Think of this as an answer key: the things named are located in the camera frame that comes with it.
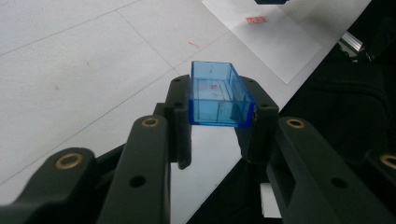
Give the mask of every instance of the mounting hole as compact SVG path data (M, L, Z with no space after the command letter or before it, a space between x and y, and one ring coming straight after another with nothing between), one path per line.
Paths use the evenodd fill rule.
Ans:
M338 177L332 178L332 184L335 185L339 189L347 188L347 182L341 178L338 178Z
M131 185L132 188L140 188L145 184L146 184L146 178L143 177L142 175L137 175L133 177L129 182L129 185Z
M305 127L305 124L298 119L288 119L288 121L286 121L286 122L289 124L289 126L296 128L296 129L302 129Z
M148 128L155 127L158 125L158 123L159 123L159 121L154 118L144 119L142 121L142 125L145 127L148 127Z
M396 170L396 156L386 154L382 155L379 159L386 166Z
M182 104L182 103L174 103L174 106L175 106L175 107L182 107L183 104Z
M79 165L82 158L83 156L79 153L68 153L56 161L55 167L60 170L67 170Z

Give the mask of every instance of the blue plastic box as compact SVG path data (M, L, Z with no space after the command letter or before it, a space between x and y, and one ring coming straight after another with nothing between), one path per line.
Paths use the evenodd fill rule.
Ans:
M190 124L249 127L254 100L231 63L192 62Z

